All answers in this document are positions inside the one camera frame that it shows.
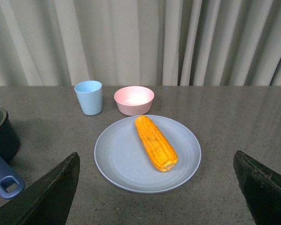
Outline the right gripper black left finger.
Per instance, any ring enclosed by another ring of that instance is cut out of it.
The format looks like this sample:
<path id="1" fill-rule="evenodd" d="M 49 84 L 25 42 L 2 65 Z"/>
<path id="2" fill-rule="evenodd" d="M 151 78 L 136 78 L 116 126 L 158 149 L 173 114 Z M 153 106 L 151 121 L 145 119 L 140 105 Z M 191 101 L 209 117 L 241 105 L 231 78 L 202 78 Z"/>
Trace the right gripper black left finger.
<path id="1" fill-rule="evenodd" d="M 74 199 L 80 157 L 74 152 L 0 207 L 0 225 L 64 225 Z"/>

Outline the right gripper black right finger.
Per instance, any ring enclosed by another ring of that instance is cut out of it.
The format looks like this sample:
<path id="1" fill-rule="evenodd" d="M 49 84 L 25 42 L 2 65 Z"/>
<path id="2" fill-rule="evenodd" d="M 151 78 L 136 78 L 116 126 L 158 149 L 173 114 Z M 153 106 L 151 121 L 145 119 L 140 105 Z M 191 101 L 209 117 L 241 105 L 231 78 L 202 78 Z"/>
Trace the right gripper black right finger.
<path id="1" fill-rule="evenodd" d="M 233 166 L 257 225 L 281 225 L 281 175 L 238 150 Z"/>

